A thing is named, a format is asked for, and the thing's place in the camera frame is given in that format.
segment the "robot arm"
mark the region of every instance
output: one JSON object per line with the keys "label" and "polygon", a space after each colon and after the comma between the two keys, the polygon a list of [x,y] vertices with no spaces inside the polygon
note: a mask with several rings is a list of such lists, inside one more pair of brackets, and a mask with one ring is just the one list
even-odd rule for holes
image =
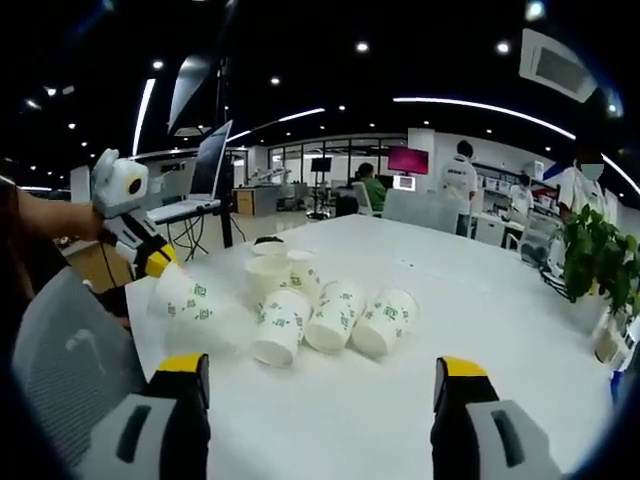
{"label": "robot arm", "polygon": [[159,277],[178,259],[144,208],[149,169],[118,156],[118,150],[105,150],[91,172],[93,206],[105,218],[100,240],[115,247],[136,277]]}

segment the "potted plant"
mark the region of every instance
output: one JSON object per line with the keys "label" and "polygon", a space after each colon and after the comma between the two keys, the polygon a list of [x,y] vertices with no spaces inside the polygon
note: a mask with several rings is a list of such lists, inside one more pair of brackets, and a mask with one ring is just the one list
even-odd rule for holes
{"label": "potted plant", "polygon": [[[582,304],[580,322],[593,331],[600,318],[640,312],[638,281],[640,251],[632,235],[624,236],[615,225],[588,205],[572,213],[562,229],[566,253],[564,283],[572,303]],[[596,318],[586,318],[595,313]]]}

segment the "red screen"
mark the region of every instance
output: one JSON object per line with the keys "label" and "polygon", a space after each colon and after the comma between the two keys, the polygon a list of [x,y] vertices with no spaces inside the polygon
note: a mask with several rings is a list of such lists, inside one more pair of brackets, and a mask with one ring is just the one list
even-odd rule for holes
{"label": "red screen", "polygon": [[429,173],[429,153],[412,148],[389,148],[389,170],[399,172]]}

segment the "laptop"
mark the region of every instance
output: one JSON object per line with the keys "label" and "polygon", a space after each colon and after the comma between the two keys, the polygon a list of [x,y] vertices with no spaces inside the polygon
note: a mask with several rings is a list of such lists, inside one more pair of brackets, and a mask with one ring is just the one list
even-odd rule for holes
{"label": "laptop", "polygon": [[225,123],[202,141],[191,178],[191,193],[184,200],[150,210],[149,217],[154,222],[163,223],[173,217],[220,206],[216,198],[218,178],[232,124],[233,120]]}

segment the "person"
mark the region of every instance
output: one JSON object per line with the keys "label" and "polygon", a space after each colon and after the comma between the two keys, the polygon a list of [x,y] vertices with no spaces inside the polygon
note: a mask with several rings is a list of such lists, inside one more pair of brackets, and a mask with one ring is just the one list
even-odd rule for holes
{"label": "person", "polygon": [[467,236],[471,200],[478,191],[478,174],[471,165],[473,147],[466,140],[458,143],[457,154],[443,167],[440,174],[440,192],[444,198],[457,204],[456,235]]}
{"label": "person", "polygon": [[560,218],[567,222],[571,212],[579,213],[585,205],[601,213],[604,220],[614,222],[604,189],[597,182],[604,171],[604,161],[597,148],[589,143],[577,145],[572,167],[562,172],[559,182]]}
{"label": "person", "polygon": [[380,183],[380,180],[373,176],[373,165],[370,163],[362,163],[356,172],[356,181],[364,183],[369,195],[371,209],[374,212],[382,212],[384,210],[384,201],[387,197],[387,189]]}
{"label": "person", "polygon": [[533,208],[533,194],[529,184],[529,176],[523,173],[518,177],[518,183],[509,189],[511,220],[519,223],[525,223],[529,210]]}
{"label": "person", "polygon": [[[4,285],[0,353],[12,351],[30,301],[68,266],[52,240],[61,237],[96,240],[103,221],[91,204],[36,198],[0,177],[0,276]],[[96,297],[118,317],[121,325],[128,326],[123,287]]]}

